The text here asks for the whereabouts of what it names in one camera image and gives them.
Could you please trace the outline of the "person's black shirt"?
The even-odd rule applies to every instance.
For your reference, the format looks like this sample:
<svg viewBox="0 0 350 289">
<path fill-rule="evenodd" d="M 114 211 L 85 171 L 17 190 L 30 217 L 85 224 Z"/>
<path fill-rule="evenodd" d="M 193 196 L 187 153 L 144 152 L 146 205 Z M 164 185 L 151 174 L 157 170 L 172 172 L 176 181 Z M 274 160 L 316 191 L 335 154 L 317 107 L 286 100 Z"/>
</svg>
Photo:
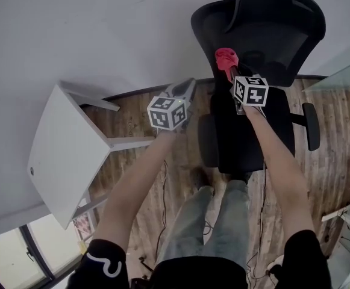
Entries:
<svg viewBox="0 0 350 289">
<path fill-rule="evenodd" d="M 313 231 L 292 235 L 284 248 L 275 289 L 332 289 L 327 260 Z M 247 289 L 246 271 L 220 257 L 189 256 L 159 263 L 146 289 Z M 126 253 L 107 240 L 93 240 L 66 289 L 130 289 Z"/>
</svg>

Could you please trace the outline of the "black mesh chair backrest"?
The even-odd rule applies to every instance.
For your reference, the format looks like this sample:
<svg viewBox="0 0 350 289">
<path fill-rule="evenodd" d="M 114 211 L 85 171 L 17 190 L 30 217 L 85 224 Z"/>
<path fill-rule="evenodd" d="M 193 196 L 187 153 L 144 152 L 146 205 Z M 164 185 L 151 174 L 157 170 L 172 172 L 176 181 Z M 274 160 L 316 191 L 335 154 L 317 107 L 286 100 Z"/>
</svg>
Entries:
<svg viewBox="0 0 350 289">
<path fill-rule="evenodd" d="M 231 48 L 246 70 L 266 78 L 269 85 L 291 86 L 321 40 L 309 37 L 294 27 L 268 22 L 241 24 L 226 33 L 235 2 L 223 0 L 207 4 L 198 9 L 191 19 L 195 36 L 216 82 L 226 84 L 227 76 L 217 68 L 215 51 Z"/>
</svg>

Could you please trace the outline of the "person's blue jeans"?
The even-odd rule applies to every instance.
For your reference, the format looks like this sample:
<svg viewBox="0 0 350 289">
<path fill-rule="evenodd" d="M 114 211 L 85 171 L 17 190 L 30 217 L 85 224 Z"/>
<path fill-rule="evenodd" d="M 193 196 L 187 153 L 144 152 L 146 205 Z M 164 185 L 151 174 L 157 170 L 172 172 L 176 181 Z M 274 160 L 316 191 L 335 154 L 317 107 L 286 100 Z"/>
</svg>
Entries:
<svg viewBox="0 0 350 289">
<path fill-rule="evenodd" d="M 202 186 L 185 201 L 164 241 L 157 263 L 175 258 L 225 258 L 246 267 L 249 245 L 248 187 L 244 181 L 230 180 L 209 240 L 204 243 L 205 216 L 212 188 Z"/>
</svg>

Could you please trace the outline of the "black mesh chair headrest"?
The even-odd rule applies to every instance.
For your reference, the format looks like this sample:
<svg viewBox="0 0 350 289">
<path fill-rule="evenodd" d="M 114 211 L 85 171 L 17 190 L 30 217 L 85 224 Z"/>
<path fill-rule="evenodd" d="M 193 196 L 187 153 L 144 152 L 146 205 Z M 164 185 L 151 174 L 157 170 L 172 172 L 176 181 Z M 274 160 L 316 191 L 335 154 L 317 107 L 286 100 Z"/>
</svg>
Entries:
<svg viewBox="0 0 350 289">
<path fill-rule="evenodd" d="M 325 16 L 314 0 L 236 0 L 225 32 L 241 24 L 256 22 L 291 26 L 318 40 L 326 33 Z"/>
</svg>

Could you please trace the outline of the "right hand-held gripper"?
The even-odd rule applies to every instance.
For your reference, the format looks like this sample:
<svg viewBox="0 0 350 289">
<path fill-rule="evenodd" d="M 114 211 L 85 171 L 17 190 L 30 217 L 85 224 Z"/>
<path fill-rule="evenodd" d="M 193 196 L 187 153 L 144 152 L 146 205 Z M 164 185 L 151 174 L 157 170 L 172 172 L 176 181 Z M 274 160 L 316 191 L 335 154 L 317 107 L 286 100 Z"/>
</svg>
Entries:
<svg viewBox="0 0 350 289">
<path fill-rule="evenodd" d="M 230 92 L 237 115 L 245 114 L 243 106 L 264 107 L 266 105 L 269 86 L 265 78 L 239 76 L 237 66 L 231 66 L 230 79 L 233 84 Z"/>
</svg>

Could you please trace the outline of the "person's left forearm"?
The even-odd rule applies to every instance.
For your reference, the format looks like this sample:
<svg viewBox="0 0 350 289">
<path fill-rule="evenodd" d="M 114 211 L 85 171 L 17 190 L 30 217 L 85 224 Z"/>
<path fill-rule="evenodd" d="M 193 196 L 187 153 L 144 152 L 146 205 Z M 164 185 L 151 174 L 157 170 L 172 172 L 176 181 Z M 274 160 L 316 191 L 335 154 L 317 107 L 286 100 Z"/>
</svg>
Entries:
<svg viewBox="0 0 350 289">
<path fill-rule="evenodd" d="M 176 139 L 173 131 L 160 132 L 122 175 L 109 194 L 94 240 L 110 241 L 128 249 L 133 221 Z"/>
</svg>

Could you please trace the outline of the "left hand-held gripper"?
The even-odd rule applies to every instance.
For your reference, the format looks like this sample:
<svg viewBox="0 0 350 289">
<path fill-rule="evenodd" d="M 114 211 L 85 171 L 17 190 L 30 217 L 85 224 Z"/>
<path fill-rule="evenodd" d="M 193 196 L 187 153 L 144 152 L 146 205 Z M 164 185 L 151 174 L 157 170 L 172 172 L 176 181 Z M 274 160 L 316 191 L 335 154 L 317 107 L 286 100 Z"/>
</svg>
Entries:
<svg viewBox="0 0 350 289">
<path fill-rule="evenodd" d="M 160 131 L 184 131 L 189 124 L 189 107 L 195 88 L 196 80 L 187 78 L 154 96 L 147 107 L 151 126 Z"/>
</svg>

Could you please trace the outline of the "frosted glass door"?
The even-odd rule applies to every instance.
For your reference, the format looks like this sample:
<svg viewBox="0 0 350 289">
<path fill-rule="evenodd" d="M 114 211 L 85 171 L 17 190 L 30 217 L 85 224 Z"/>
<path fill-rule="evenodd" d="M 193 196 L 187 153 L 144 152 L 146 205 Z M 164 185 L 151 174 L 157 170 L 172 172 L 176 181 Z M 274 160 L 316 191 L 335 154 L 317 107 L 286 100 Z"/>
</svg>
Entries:
<svg viewBox="0 0 350 289">
<path fill-rule="evenodd" d="M 350 89 L 350 65 L 324 78 L 323 80 L 303 89 L 303 92 L 322 92 Z"/>
</svg>

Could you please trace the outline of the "person's right forearm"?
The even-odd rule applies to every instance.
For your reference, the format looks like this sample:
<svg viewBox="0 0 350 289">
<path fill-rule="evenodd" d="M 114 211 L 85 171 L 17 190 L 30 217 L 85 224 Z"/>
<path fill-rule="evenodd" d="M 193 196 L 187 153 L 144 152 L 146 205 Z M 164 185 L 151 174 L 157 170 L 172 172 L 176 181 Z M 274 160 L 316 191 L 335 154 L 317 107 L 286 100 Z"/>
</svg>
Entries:
<svg viewBox="0 0 350 289">
<path fill-rule="evenodd" d="M 288 240 L 299 231 L 313 231 L 307 180 L 298 162 L 257 109 L 245 106 L 244 111 L 258 138 L 281 208 L 285 239 Z"/>
</svg>

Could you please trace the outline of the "black framed window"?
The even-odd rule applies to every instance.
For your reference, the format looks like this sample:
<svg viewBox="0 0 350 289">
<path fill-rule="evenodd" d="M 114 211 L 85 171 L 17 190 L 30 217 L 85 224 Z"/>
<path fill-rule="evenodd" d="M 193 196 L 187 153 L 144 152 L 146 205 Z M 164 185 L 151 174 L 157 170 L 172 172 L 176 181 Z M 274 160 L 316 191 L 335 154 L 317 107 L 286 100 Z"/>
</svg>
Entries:
<svg viewBox="0 0 350 289">
<path fill-rule="evenodd" d="M 48 215 L 31 222 L 27 228 L 54 277 L 81 254 L 73 223 L 63 229 L 54 216 Z M 20 229 L 0 234 L 0 284 L 5 289 L 29 289 L 48 279 Z"/>
</svg>

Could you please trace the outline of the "black chair seat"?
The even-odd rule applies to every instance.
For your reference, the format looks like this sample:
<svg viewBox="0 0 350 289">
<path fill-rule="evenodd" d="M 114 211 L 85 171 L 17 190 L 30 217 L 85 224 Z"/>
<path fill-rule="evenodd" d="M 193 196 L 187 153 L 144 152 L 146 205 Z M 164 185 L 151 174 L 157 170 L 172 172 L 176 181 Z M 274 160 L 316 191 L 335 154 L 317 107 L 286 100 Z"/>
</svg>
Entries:
<svg viewBox="0 0 350 289">
<path fill-rule="evenodd" d="M 263 168 L 263 154 L 255 131 L 246 115 L 238 115 L 234 99 L 227 89 L 216 88 L 211 97 L 219 154 L 219 171 L 233 174 L 254 172 Z M 295 154 L 295 136 L 286 93 L 269 88 L 263 108 L 269 125 L 292 154 Z"/>
</svg>

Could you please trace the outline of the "red checkered board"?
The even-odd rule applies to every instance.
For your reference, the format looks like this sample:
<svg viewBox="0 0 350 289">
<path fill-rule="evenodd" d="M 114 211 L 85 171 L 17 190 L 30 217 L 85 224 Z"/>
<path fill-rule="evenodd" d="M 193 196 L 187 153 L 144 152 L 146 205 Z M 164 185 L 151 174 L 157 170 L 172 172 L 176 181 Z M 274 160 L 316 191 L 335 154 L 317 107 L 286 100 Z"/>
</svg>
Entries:
<svg viewBox="0 0 350 289">
<path fill-rule="evenodd" d="M 92 237 L 94 229 L 89 212 L 86 212 L 74 219 L 73 226 L 79 241 L 86 242 Z"/>
</svg>

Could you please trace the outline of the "red cloth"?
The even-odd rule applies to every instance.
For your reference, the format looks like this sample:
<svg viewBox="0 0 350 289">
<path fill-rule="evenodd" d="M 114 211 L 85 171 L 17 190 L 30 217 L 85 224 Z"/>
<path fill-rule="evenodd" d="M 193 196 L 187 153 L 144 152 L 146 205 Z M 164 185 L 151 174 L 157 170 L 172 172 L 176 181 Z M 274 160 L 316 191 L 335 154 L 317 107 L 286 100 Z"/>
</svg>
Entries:
<svg viewBox="0 0 350 289">
<path fill-rule="evenodd" d="M 235 78 L 233 71 L 237 71 L 239 65 L 239 58 L 235 51 L 231 48 L 219 48 L 215 51 L 215 59 L 217 68 L 225 72 L 228 81 Z"/>
</svg>

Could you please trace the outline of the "white square table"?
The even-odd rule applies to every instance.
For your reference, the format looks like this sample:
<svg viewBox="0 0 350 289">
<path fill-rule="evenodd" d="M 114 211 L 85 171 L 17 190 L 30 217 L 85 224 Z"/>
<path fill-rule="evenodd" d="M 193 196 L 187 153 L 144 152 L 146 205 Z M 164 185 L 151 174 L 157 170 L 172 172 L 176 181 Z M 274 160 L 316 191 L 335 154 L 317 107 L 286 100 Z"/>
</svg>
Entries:
<svg viewBox="0 0 350 289">
<path fill-rule="evenodd" d="M 108 138 L 75 99 L 57 84 L 40 118 L 28 160 L 28 174 L 45 205 L 63 229 L 103 204 L 102 195 L 80 203 L 112 152 L 141 148 L 153 137 Z"/>
</svg>

